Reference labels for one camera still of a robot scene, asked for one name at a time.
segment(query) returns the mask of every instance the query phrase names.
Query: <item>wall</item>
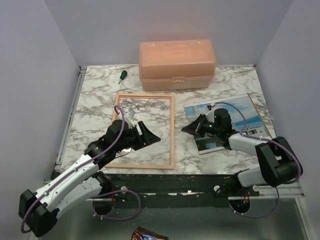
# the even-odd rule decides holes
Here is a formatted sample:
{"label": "wall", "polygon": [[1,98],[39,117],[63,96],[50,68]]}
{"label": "wall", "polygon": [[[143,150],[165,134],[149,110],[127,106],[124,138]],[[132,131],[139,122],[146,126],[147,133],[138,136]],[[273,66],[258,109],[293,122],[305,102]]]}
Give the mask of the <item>wall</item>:
{"label": "wall", "polygon": [[0,239],[20,233],[19,196],[50,176],[79,68],[42,0],[0,7]]}
{"label": "wall", "polygon": [[257,64],[292,0],[45,0],[79,65],[137,64],[139,43],[209,38],[219,64]]}
{"label": "wall", "polygon": [[320,1],[295,0],[257,67],[278,135],[304,167],[301,184],[320,236]]}

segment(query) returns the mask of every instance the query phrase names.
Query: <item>wooden picture frame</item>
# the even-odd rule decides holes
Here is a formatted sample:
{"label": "wooden picture frame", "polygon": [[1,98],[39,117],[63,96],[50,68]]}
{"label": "wooden picture frame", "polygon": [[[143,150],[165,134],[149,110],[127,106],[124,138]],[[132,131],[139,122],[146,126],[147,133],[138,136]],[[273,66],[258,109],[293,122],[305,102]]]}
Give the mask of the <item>wooden picture frame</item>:
{"label": "wooden picture frame", "polygon": [[[128,164],[128,163],[109,163],[108,168],[125,168],[125,169],[175,169],[175,96],[173,94],[157,94],[157,93],[117,93],[115,97],[115,105],[120,104],[120,100],[126,99],[169,99],[170,100],[170,163],[169,165],[156,164]],[[112,121],[116,120],[118,115],[113,112]]]}

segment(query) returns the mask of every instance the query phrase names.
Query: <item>marble tabletop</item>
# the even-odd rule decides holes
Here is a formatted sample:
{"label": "marble tabletop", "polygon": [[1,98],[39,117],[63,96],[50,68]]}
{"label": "marble tabletop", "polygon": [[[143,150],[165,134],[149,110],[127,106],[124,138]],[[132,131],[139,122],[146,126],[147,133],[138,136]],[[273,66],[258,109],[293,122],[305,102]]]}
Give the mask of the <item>marble tabletop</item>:
{"label": "marble tabletop", "polygon": [[[121,72],[126,70],[126,79],[119,83]],[[61,171],[70,167],[84,152],[87,145],[97,140],[105,134],[111,124],[113,106],[115,105],[117,93],[144,93],[139,81],[139,67],[137,65],[102,65],[89,66],[87,68],[80,97],[74,119],[71,123],[71,131],[67,138],[66,149],[62,158]],[[259,83],[257,72],[253,66],[217,66],[215,78],[209,88],[157,91],[153,93],[174,94],[175,116],[174,116],[174,145],[175,145],[175,169],[129,169],[129,168],[106,168],[105,173],[120,174],[234,174],[238,171],[257,167],[258,161],[255,156],[235,150],[220,150],[216,152],[200,155],[198,153],[194,138],[181,132],[181,128],[188,124],[184,105],[199,103],[204,101],[227,98],[242,94],[250,94],[260,116],[266,127],[275,137],[271,117],[269,115],[265,98]],[[146,101],[146,106],[152,106],[153,117],[145,122],[152,131],[157,131],[153,127],[157,119],[161,119],[161,114],[168,111],[168,104],[164,102],[152,103]],[[162,138],[169,137],[169,131],[163,131]],[[148,163],[165,164],[169,154],[166,149],[152,146],[148,153],[132,151],[122,159],[121,163]]]}

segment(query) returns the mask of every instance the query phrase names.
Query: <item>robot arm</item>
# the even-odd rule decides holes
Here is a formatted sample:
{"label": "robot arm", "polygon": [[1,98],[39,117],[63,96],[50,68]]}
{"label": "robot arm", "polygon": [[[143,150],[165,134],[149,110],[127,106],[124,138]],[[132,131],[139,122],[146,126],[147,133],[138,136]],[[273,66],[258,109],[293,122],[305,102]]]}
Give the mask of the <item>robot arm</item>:
{"label": "robot arm", "polygon": [[232,128],[231,117],[227,109],[216,109],[213,117],[210,114],[201,114],[194,122],[183,127],[182,131],[201,138],[205,135],[217,136],[226,149],[239,150],[257,156],[259,167],[237,173],[242,187],[253,185],[276,187],[294,179],[298,175],[298,167],[300,172],[303,172],[301,164],[284,137],[276,137],[271,143],[269,137],[252,137],[244,132],[239,133]]}
{"label": "robot arm", "polygon": [[124,119],[124,123],[113,121],[106,134],[91,142],[84,154],[53,181],[35,192],[27,189],[21,194],[18,214],[22,224],[26,223],[36,237],[51,230],[68,208],[110,186],[108,177],[99,170],[114,160],[117,153],[129,148],[137,151],[161,140],[142,121],[138,122],[140,134],[129,117]]}

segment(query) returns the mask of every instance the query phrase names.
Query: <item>green screwdriver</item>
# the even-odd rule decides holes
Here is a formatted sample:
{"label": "green screwdriver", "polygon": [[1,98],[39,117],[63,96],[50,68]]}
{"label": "green screwdriver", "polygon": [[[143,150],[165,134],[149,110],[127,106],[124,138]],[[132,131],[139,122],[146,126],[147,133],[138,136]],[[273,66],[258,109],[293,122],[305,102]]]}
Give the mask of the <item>green screwdriver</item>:
{"label": "green screwdriver", "polygon": [[118,84],[120,84],[121,81],[123,81],[127,75],[128,75],[128,72],[126,70],[122,71],[121,76],[120,76],[120,81]]}

